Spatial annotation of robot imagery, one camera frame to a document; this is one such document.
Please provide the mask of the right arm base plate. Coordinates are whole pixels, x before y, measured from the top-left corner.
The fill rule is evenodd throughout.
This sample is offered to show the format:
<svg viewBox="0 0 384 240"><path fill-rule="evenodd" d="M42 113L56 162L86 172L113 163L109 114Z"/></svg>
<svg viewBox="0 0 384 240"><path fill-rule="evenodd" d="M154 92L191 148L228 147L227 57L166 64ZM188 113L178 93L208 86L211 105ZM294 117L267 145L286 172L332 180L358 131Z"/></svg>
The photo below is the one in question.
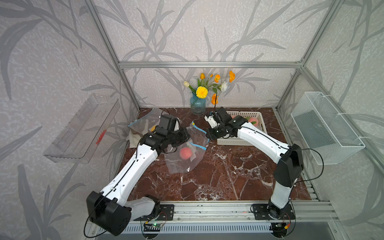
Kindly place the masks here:
<svg viewBox="0 0 384 240"><path fill-rule="evenodd" d="M291 204L287 204L280 209L273 204L252 204L251 213L254 214L255 220L295 220L296 215Z"/></svg>

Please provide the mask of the white perforated plastic basket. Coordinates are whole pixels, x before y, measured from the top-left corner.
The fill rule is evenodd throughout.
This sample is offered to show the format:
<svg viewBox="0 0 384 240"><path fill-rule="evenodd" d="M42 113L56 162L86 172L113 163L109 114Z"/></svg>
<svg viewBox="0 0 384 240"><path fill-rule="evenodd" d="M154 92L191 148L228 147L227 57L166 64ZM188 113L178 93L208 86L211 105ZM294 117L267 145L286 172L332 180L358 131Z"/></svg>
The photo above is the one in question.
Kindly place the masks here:
<svg viewBox="0 0 384 240"><path fill-rule="evenodd" d="M227 111L227 113L231 116L242 116L247 120L257 119L258 123L255 125L255 127L258 128L260 131L264 132L265 134L268 133L266 125L264 123L262 113L260 112ZM224 146L252 146L249 142L237 137L227 138L227 139L224 139L224 138L217 139L217 144L224 145Z"/></svg>

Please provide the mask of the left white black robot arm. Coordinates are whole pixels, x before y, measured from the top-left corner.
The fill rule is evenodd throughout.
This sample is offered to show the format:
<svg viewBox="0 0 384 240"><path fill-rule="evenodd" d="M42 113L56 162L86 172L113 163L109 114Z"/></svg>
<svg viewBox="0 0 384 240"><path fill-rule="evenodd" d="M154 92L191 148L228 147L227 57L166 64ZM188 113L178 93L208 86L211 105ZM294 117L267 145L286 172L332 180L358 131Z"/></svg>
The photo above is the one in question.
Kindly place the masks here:
<svg viewBox="0 0 384 240"><path fill-rule="evenodd" d="M129 201L128 198L149 165L168 148L172 150L190 139L187 129L177 117L162 115L155 130L139 140L136 152L116 177L99 193L87 197L88 221L114 236L120 235L130 221L141 217L156 218L160 200L147 196Z"/></svg>

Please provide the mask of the clear zip-top bag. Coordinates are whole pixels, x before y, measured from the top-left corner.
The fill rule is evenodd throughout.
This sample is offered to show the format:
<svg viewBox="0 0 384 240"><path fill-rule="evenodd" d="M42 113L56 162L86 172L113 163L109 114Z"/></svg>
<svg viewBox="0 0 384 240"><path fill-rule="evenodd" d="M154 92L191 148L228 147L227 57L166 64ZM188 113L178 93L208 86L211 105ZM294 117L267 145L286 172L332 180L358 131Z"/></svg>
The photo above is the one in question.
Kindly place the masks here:
<svg viewBox="0 0 384 240"><path fill-rule="evenodd" d="M188 141L171 150L165 155L165 162L170 174L185 174L191 172L203 159L209 144L207 132L199 128L194 122L187 127L191 136Z"/></svg>
<svg viewBox="0 0 384 240"><path fill-rule="evenodd" d="M161 114L161 109L152 109L147 115L128 125L128 128L138 132L145 131L145 134L151 132L151 128L160 123Z"/></svg>

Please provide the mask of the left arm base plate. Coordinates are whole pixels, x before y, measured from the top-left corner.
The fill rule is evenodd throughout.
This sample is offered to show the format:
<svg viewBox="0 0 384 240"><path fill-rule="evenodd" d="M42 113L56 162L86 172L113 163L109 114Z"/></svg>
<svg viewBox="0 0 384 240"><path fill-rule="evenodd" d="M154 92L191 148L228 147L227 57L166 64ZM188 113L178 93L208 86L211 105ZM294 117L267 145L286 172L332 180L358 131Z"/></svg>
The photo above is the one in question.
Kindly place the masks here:
<svg viewBox="0 0 384 240"><path fill-rule="evenodd" d="M160 204L151 212L150 215L135 219L135 222L142 221L172 221L175 213L175 205Z"/></svg>

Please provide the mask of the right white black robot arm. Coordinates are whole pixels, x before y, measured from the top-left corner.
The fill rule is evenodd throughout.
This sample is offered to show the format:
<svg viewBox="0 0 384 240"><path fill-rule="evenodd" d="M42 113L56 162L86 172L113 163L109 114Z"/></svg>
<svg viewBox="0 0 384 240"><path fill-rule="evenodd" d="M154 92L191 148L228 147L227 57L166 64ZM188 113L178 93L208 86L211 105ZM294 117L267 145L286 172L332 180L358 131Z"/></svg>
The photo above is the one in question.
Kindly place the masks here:
<svg viewBox="0 0 384 240"><path fill-rule="evenodd" d="M223 137L237 137L266 154L277 166L274 171L275 186L269 200L269 209L283 210L304 168L302 149L278 141L255 127L242 116L232 117L225 108L205 116L210 128L207 138L214 141Z"/></svg>

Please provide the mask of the pink peach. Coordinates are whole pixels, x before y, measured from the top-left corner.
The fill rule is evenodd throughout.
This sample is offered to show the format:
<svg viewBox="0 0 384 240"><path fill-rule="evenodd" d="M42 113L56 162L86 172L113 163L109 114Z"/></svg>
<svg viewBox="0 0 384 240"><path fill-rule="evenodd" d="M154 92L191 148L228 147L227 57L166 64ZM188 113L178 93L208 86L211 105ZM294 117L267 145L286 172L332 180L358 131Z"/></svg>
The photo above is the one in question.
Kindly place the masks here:
<svg viewBox="0 0 384 240"><path fill-rule="evenodd" d="M183 159L183 160L188 160L191 158L191 156L193 155L193 151L189 148L189 147L185 147L185 148L182 148L180 150L180 157Z"/></svg>
<svg viewBox="0 0 384 240"><path fill-rule="evenodd" d="M249 118L249 122L250 122L253 126L255 126L255 127L257 127L257 126L259 125L259 119L258 119L258 118L251 117L251 118Z"/></svg>

